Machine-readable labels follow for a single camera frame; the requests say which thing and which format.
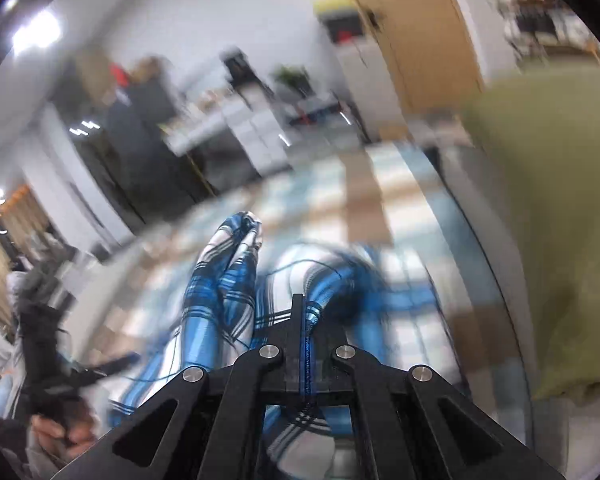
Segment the person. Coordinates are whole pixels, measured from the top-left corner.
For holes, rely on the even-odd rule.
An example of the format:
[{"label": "person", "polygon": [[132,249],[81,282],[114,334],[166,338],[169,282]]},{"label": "person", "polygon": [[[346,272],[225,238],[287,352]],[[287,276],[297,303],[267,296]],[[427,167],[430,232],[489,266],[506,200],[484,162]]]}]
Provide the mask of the person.
[{"label": "person", "polygon": [[0,478],[14,472],[20,480],[50,480],[71,460],[96,443],[96,419],[87,403],[75,403],[66,431],[60,424],[33,415],[28,427],[0,418]]},{"label": "person", "polygon": [[11,307],[11,319],[13,322],[13,331],[17,332],[18,329],[18,313],[16,304],[18,303],[18,295],[24,279],[27,277],[27,266],[25,264],[26,257],[19,254],[18,257],[13,260],[9,265],[10,272],[7,274],[6,287],[7,287],[7,301]]}]

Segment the white and blue striped fabric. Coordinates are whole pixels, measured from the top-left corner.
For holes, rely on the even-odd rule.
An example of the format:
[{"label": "white and blue striped fabric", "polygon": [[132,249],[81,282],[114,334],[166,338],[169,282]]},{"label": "white and blue striped fabric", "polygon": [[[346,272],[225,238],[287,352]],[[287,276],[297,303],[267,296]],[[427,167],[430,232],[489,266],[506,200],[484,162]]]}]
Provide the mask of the white and blue striped fabric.
[{"label": "white and blue striped fabric", "polygon": [[[174,376],[192,365],[222,367],[265,344],[267,328],[289,318],[295,293],[306,298],[308,338],[325,309],[337,308],[330,319],[345,327],[348,342],[382,363],[404,369],[428,363],[447,380],[461,383],[433,285],[416,253],[298,242],[274,270],[256,278],[261,244],[260,222],[251,213],[232,215],[219,227],[189,280],[179,323],[111,398],[112,424],[155,393],[165,372]],[[310,397],[308,375],[303,383]],[[351,436],[347,413],[311,405],[300,412],[270,406],[263,431],[267,476],[322,478],[336,456],[336,440]]]}]

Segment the plaid cloth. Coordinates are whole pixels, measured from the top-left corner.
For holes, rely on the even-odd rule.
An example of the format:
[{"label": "plaid cloth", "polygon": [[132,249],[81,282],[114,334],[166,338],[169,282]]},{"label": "plaid cloth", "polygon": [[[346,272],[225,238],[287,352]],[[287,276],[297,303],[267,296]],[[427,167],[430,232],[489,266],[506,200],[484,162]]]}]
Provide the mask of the plaid cloth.
[{"label": "plaid cloth", "polygon": [[[216,226],[244,210],[257,215],[266,238],[258,253],[256,294],[260,294],[263,276],[290,261],[285,253],[299,250],[300,242],[356,253],[375,250],[378,256],[371,259],[379,262],[376,267],[388,283],[392,282],[390,269],[397,266],[382,261],[394,257],[405,261],[415,254],[430,278],[439,306],[431,311],[431,319],[443,317],[472,400],[519,440],[533,446],[528,387],[518,343],[489,264],[430,162],[422,152],[402,143],[373,145],[304,170],[279,174],[196,206],[164,236],[144,236],[140,241],[147,245],[148,256],[129,274],[82,360],[97,362],[126,351],[147,353],[161,334],[175,330],[198,255]],[[287,308],[278,301],[272,304]],[[270,323],[267,316],[272,314],[270,307],[261,310],[259,305],[256,302],[256,337],[260,337],[258,327]],[[398,313],[389,314],[394,316],[392,326],[398,326]],[[418,325],[428,325],[424,314],[416,318]],[[411,331],[408,326],[404,336],[386,326],[382,344],[389,348],[396,341],[416,341],[406,335]],[[348,336],[353,343],[360,343],[355,330],[348,330]],[[438,353],[431,345],[425,349],[427,355],[417,361],[435,362]],[[406,368],[408,362],[401,364],[394,356],[415,351],[413,345],[389,351],[382,359]],[[173,342],[165,350],[168,357],[177,357],[179,352]],[[163,361],[166,364],[158,377],[177,371],[170,368],[170,359]],[[457,382],[445,373],[442,375],[448,380]],[[138,374],[139,370],[134,370],[132,375]],[[152,390],[167,382],[165,378],[152,383]],[[102,385],[116,398],[129,383],[112,378]]]},{"label": "plaid cloth", "polygon": [[[158,343],[139,374],[128,379],[128,388],[111,399],[113,424],[157,391],[154,381],[163,373],[173,376],[192,365],[207,370],[222,367],[249,348],[265,344],[267,329],[289,318],[295,293],[306,298],[308,365],[301,387],[309,397],[314,365],[311,334],[325,309],[331,320],[344,325],[349,343],[384,364],[408,369],[425,363],[447,380],[461,381],[433,284],[415,252],[296,243],[256,284],[261,244],[260,222],[251,213],[235,214],[219,227],[200,254],[184,293],[179,325],[168,340]],[[334,435],[329,420],[346,420],[347,410],[327,414],[311,405],[300,412],[279,406],[267,409],[267,477],[276,472],[323,478],[334,460],[343,462],[336,458],[335,438],[337,434],[350,438],[350,423],[348,431]]]},{"label": "plaid cloth", "polygon": [[182,314],[110,397],[110,423],[130,413],[189,366],[219,368],[249,349],[253,333],[260,222],[229,217],[200,253],[182,301]]}]

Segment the ceiling light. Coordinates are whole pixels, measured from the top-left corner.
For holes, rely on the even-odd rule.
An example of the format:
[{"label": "ceiling light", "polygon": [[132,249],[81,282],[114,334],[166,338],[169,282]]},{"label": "ceiling light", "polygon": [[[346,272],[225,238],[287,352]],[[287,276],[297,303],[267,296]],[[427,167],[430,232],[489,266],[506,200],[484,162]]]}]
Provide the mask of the ceiling light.
[{"label": "ceiling light", "polygon": [[100,127],[99,127],[99,126],[98,126],[96,123],[94,123],[93,121],[89,121],[89,122],[87,122],[87,121],[82,121],[82,125],[83,125],[83,126],[86,126],[86,127],[87,127],[88,129],[90,129],[90,130],[93,130],[94,128],[95,128],[96,130],[99,130],[99,129],[100,129]]},{"label": "ceiling light", "polygon": [[283,134],[279,134],[278,137],[280,137],[280,139],[282,140],[282,142],[284,142],[287,147],[291,146],[291,143],[289,143],[289,141],[286,140],[286,138],[285,138],[285,136]]},{"label": "ceiling light", "polygon": [[17,3],[18,0],[5,0],[2,8],[4,9],[4,12],[9,12],[11,9],[13,9],[13,7],[16,6]]},{"label": "ceiling light", "polygon": [[29,25],[20,27],[13,35],[13,50],[17,56],[33,45],[45,48],[57,41],[60,36],[58,20],[51,12],[43,10],[31,20]]},{"label": "ceiling light", "polygon": [[344,112],[340,112],[340,115],[344,117],[344,120],[347,121],[347,124],[349,126],[351,126],[351,121],[349,121],[349,119],[347,118],[347,116],[344,114]]}]

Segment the metal screw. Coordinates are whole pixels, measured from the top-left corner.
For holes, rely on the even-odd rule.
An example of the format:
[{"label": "metal screw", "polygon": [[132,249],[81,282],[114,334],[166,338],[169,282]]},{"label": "metal screw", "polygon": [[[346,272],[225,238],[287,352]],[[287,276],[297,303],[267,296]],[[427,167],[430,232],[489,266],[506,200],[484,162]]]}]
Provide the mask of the metal screw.
[{"label": "metal screw", "polygon": [[264,345],[260,348],[260,355],[265,359],[273,359],[280,353],[280,349],[275,345]]},{"label": "metal screw", "polygon": [[205,371],[197,366],[190,366],[182,373],[182,378],[189,383],[197,383],[205,375]]},{"label": "metal screw", "polygon": [[413,369],[411,375],[413,375],[413,378],[417,381],[420,381],[421,383],[426,383],[433,377],[433,372],[430,370],[430,368],[427,368],[426,366],[418,366]]},{"label": "metal screw", "polygon": [[341,359],[351,359],[356,354],[356,349],[353,346],[342,345],[336,348],[336,355]]}]

